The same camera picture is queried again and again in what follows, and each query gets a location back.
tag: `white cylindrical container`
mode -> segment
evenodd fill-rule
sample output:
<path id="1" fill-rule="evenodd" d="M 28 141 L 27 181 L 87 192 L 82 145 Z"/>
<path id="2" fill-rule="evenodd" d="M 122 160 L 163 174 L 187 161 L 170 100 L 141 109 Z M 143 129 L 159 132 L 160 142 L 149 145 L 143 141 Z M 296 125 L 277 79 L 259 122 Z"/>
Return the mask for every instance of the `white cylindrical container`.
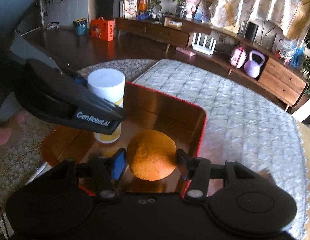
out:
<path id="1" fill-rule="evenodd" d="M 117 106 L 123 107 L 125 76 L 116 69 L 102 68 L 93 71 L 87 78 L 87 88 L 100 98 L 104 98 Z M 121 133 L 121 124 L 111 135 L 94 133 L 96 140 L 101 143 L 115 142 Z"/>

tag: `orange gift bag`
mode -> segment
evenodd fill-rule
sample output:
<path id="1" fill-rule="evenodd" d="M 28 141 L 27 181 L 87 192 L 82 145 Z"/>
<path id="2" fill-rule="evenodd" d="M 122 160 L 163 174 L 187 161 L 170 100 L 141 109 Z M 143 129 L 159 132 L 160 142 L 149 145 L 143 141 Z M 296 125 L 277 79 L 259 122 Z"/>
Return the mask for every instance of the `orange gift bag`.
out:
<path id="1" fill-rule="evenodd" d="M 104 20 L 103 17 L 91 20 L 91 36 L 102 40 L 114 40 L 114 20 Z"/>

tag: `lace tablecloth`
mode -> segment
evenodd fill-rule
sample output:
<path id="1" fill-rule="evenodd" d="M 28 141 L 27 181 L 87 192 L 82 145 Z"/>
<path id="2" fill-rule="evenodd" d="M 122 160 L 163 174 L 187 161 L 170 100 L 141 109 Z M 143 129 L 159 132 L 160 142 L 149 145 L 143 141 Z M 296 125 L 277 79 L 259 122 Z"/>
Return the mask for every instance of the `lace tablecloth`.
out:
<path id="1" fill-rule="evenodd" d="M 208 123 L 200 156 L 213 163 L 236 159 L 254 171 L 267 169 L 277 185 L 296 200 L 298 213 L 290 233 L 298 240 L 307 222 L 307 168 L 295 120 L 257 93 L 194 66 L 173 60 L 119 60 L 79 71 L 87 77 L 109 67 L 123 72 L 128 81 L 200 105 Z M 24 136 L 12 148 L 0 148 L 0 203 L 16 191 L 43 163 L 39 147 L 54 125 L 28 115 Z"/>
<path id="2" fill-rule="evenodd" d="M 296 200 L 291 235 L 304 237 L 309 180 L 295 119 L 242 85 L 178 61 L 163 59 L 135 82 L 201 106 L 208 122 L 199 156 L 213 163 L 235 159 L 253 171 L 269 170 L 277 185 Z"/>

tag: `blue gripper pad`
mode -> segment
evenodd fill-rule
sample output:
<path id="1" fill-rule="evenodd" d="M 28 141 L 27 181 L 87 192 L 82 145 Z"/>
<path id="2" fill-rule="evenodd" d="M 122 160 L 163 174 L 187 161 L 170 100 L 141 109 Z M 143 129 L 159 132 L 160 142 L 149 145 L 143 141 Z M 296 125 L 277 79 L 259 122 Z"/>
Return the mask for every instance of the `blue gripper pad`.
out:
<path id="1" fill-rule="evenodd" d="M 119 150 L 110 159 L 112 162 L 110 176 L 111 179 L 117 180 L 119 179 L 126 165 L 125 148 L 119 148 Z"/>

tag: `orange box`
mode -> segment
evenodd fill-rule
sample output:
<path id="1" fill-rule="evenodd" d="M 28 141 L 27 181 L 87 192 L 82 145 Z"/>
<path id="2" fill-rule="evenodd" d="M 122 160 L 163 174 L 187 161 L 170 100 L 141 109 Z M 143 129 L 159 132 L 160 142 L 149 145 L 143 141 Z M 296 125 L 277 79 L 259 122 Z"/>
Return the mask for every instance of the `orange box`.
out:
<path id="1" fill-rule="evenodd" d="M 139 7 L 140 11 L 146 11 L 147 9 L 147 0 L 139 0 Z"/>
<path id="2" fill-rule="evenodd" d="M 106 41 L 114 40 L 114 20 L 104 20 L 103 17 L 91 20 L 91 36 Z"/>

